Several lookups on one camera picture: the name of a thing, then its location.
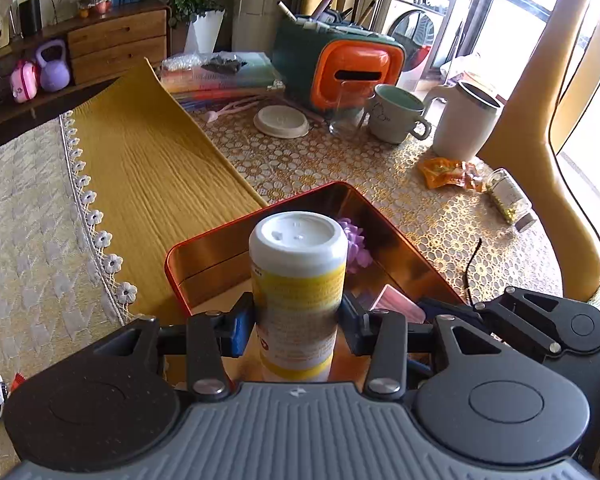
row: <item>white flower pot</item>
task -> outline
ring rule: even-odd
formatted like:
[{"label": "white flower pot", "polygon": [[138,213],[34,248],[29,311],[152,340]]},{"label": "white flower pot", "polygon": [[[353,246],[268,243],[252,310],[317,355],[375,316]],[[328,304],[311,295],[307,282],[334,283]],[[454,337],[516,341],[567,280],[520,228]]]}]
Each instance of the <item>white flower pot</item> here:
[{"label": "white flower pot", "polygon": [[190,22],[184,52],[213,52],[223,18],[224,10],[211,10],[204,18],[198,16],[195,22]]}]

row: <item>black speaker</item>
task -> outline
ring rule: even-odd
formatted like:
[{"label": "black speaker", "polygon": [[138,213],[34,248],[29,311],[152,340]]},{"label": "black speaker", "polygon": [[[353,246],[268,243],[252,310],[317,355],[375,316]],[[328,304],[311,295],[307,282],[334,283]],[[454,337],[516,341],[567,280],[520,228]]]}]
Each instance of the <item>black speaker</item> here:
[{"label": "black speaker", "polygon": [[42,28],[40,0],[26,0],[18,6],[20,31],[24,38],[33,36]]}]

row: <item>bottle with yellow label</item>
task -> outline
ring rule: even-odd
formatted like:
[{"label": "bottle with yellow label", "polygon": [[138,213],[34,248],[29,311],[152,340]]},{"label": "bottle with yellow label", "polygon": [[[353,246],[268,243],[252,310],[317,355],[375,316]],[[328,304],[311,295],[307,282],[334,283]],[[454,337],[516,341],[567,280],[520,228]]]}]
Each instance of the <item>bottle with yellow label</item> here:
[{"label": "bottle with yellow label", "polygon": [[266,381],[327,380],[347,248],[338,223],[318,213],[272,215],[251,233],[251,281]]}]

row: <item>washing machine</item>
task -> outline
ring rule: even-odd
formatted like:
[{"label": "washing machine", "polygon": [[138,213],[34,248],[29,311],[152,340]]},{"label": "washing machine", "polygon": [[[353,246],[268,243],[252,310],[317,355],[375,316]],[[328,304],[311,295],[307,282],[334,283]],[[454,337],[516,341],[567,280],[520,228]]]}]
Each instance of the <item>washing machine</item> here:
[{"label": "washing machine", "polygon": [[416,89],[448,7],[448,0],[382,0],[374,28],[406,51],[397,83],[400,88]]}]

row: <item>snack packet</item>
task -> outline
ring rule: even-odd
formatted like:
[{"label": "snack packet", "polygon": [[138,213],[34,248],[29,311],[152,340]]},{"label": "snack packet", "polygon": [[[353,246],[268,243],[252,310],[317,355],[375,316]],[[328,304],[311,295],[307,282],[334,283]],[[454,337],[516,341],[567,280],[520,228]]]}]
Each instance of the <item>snack packet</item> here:
[{"label": "snack packet", "polygon": [[423,160],[418,164],[418,168],[424,175],[429,189],[454,184],[480,193],[485,190],[484,182],[478,175],[475,164],[464,160],[449,160],[439,156]]}]

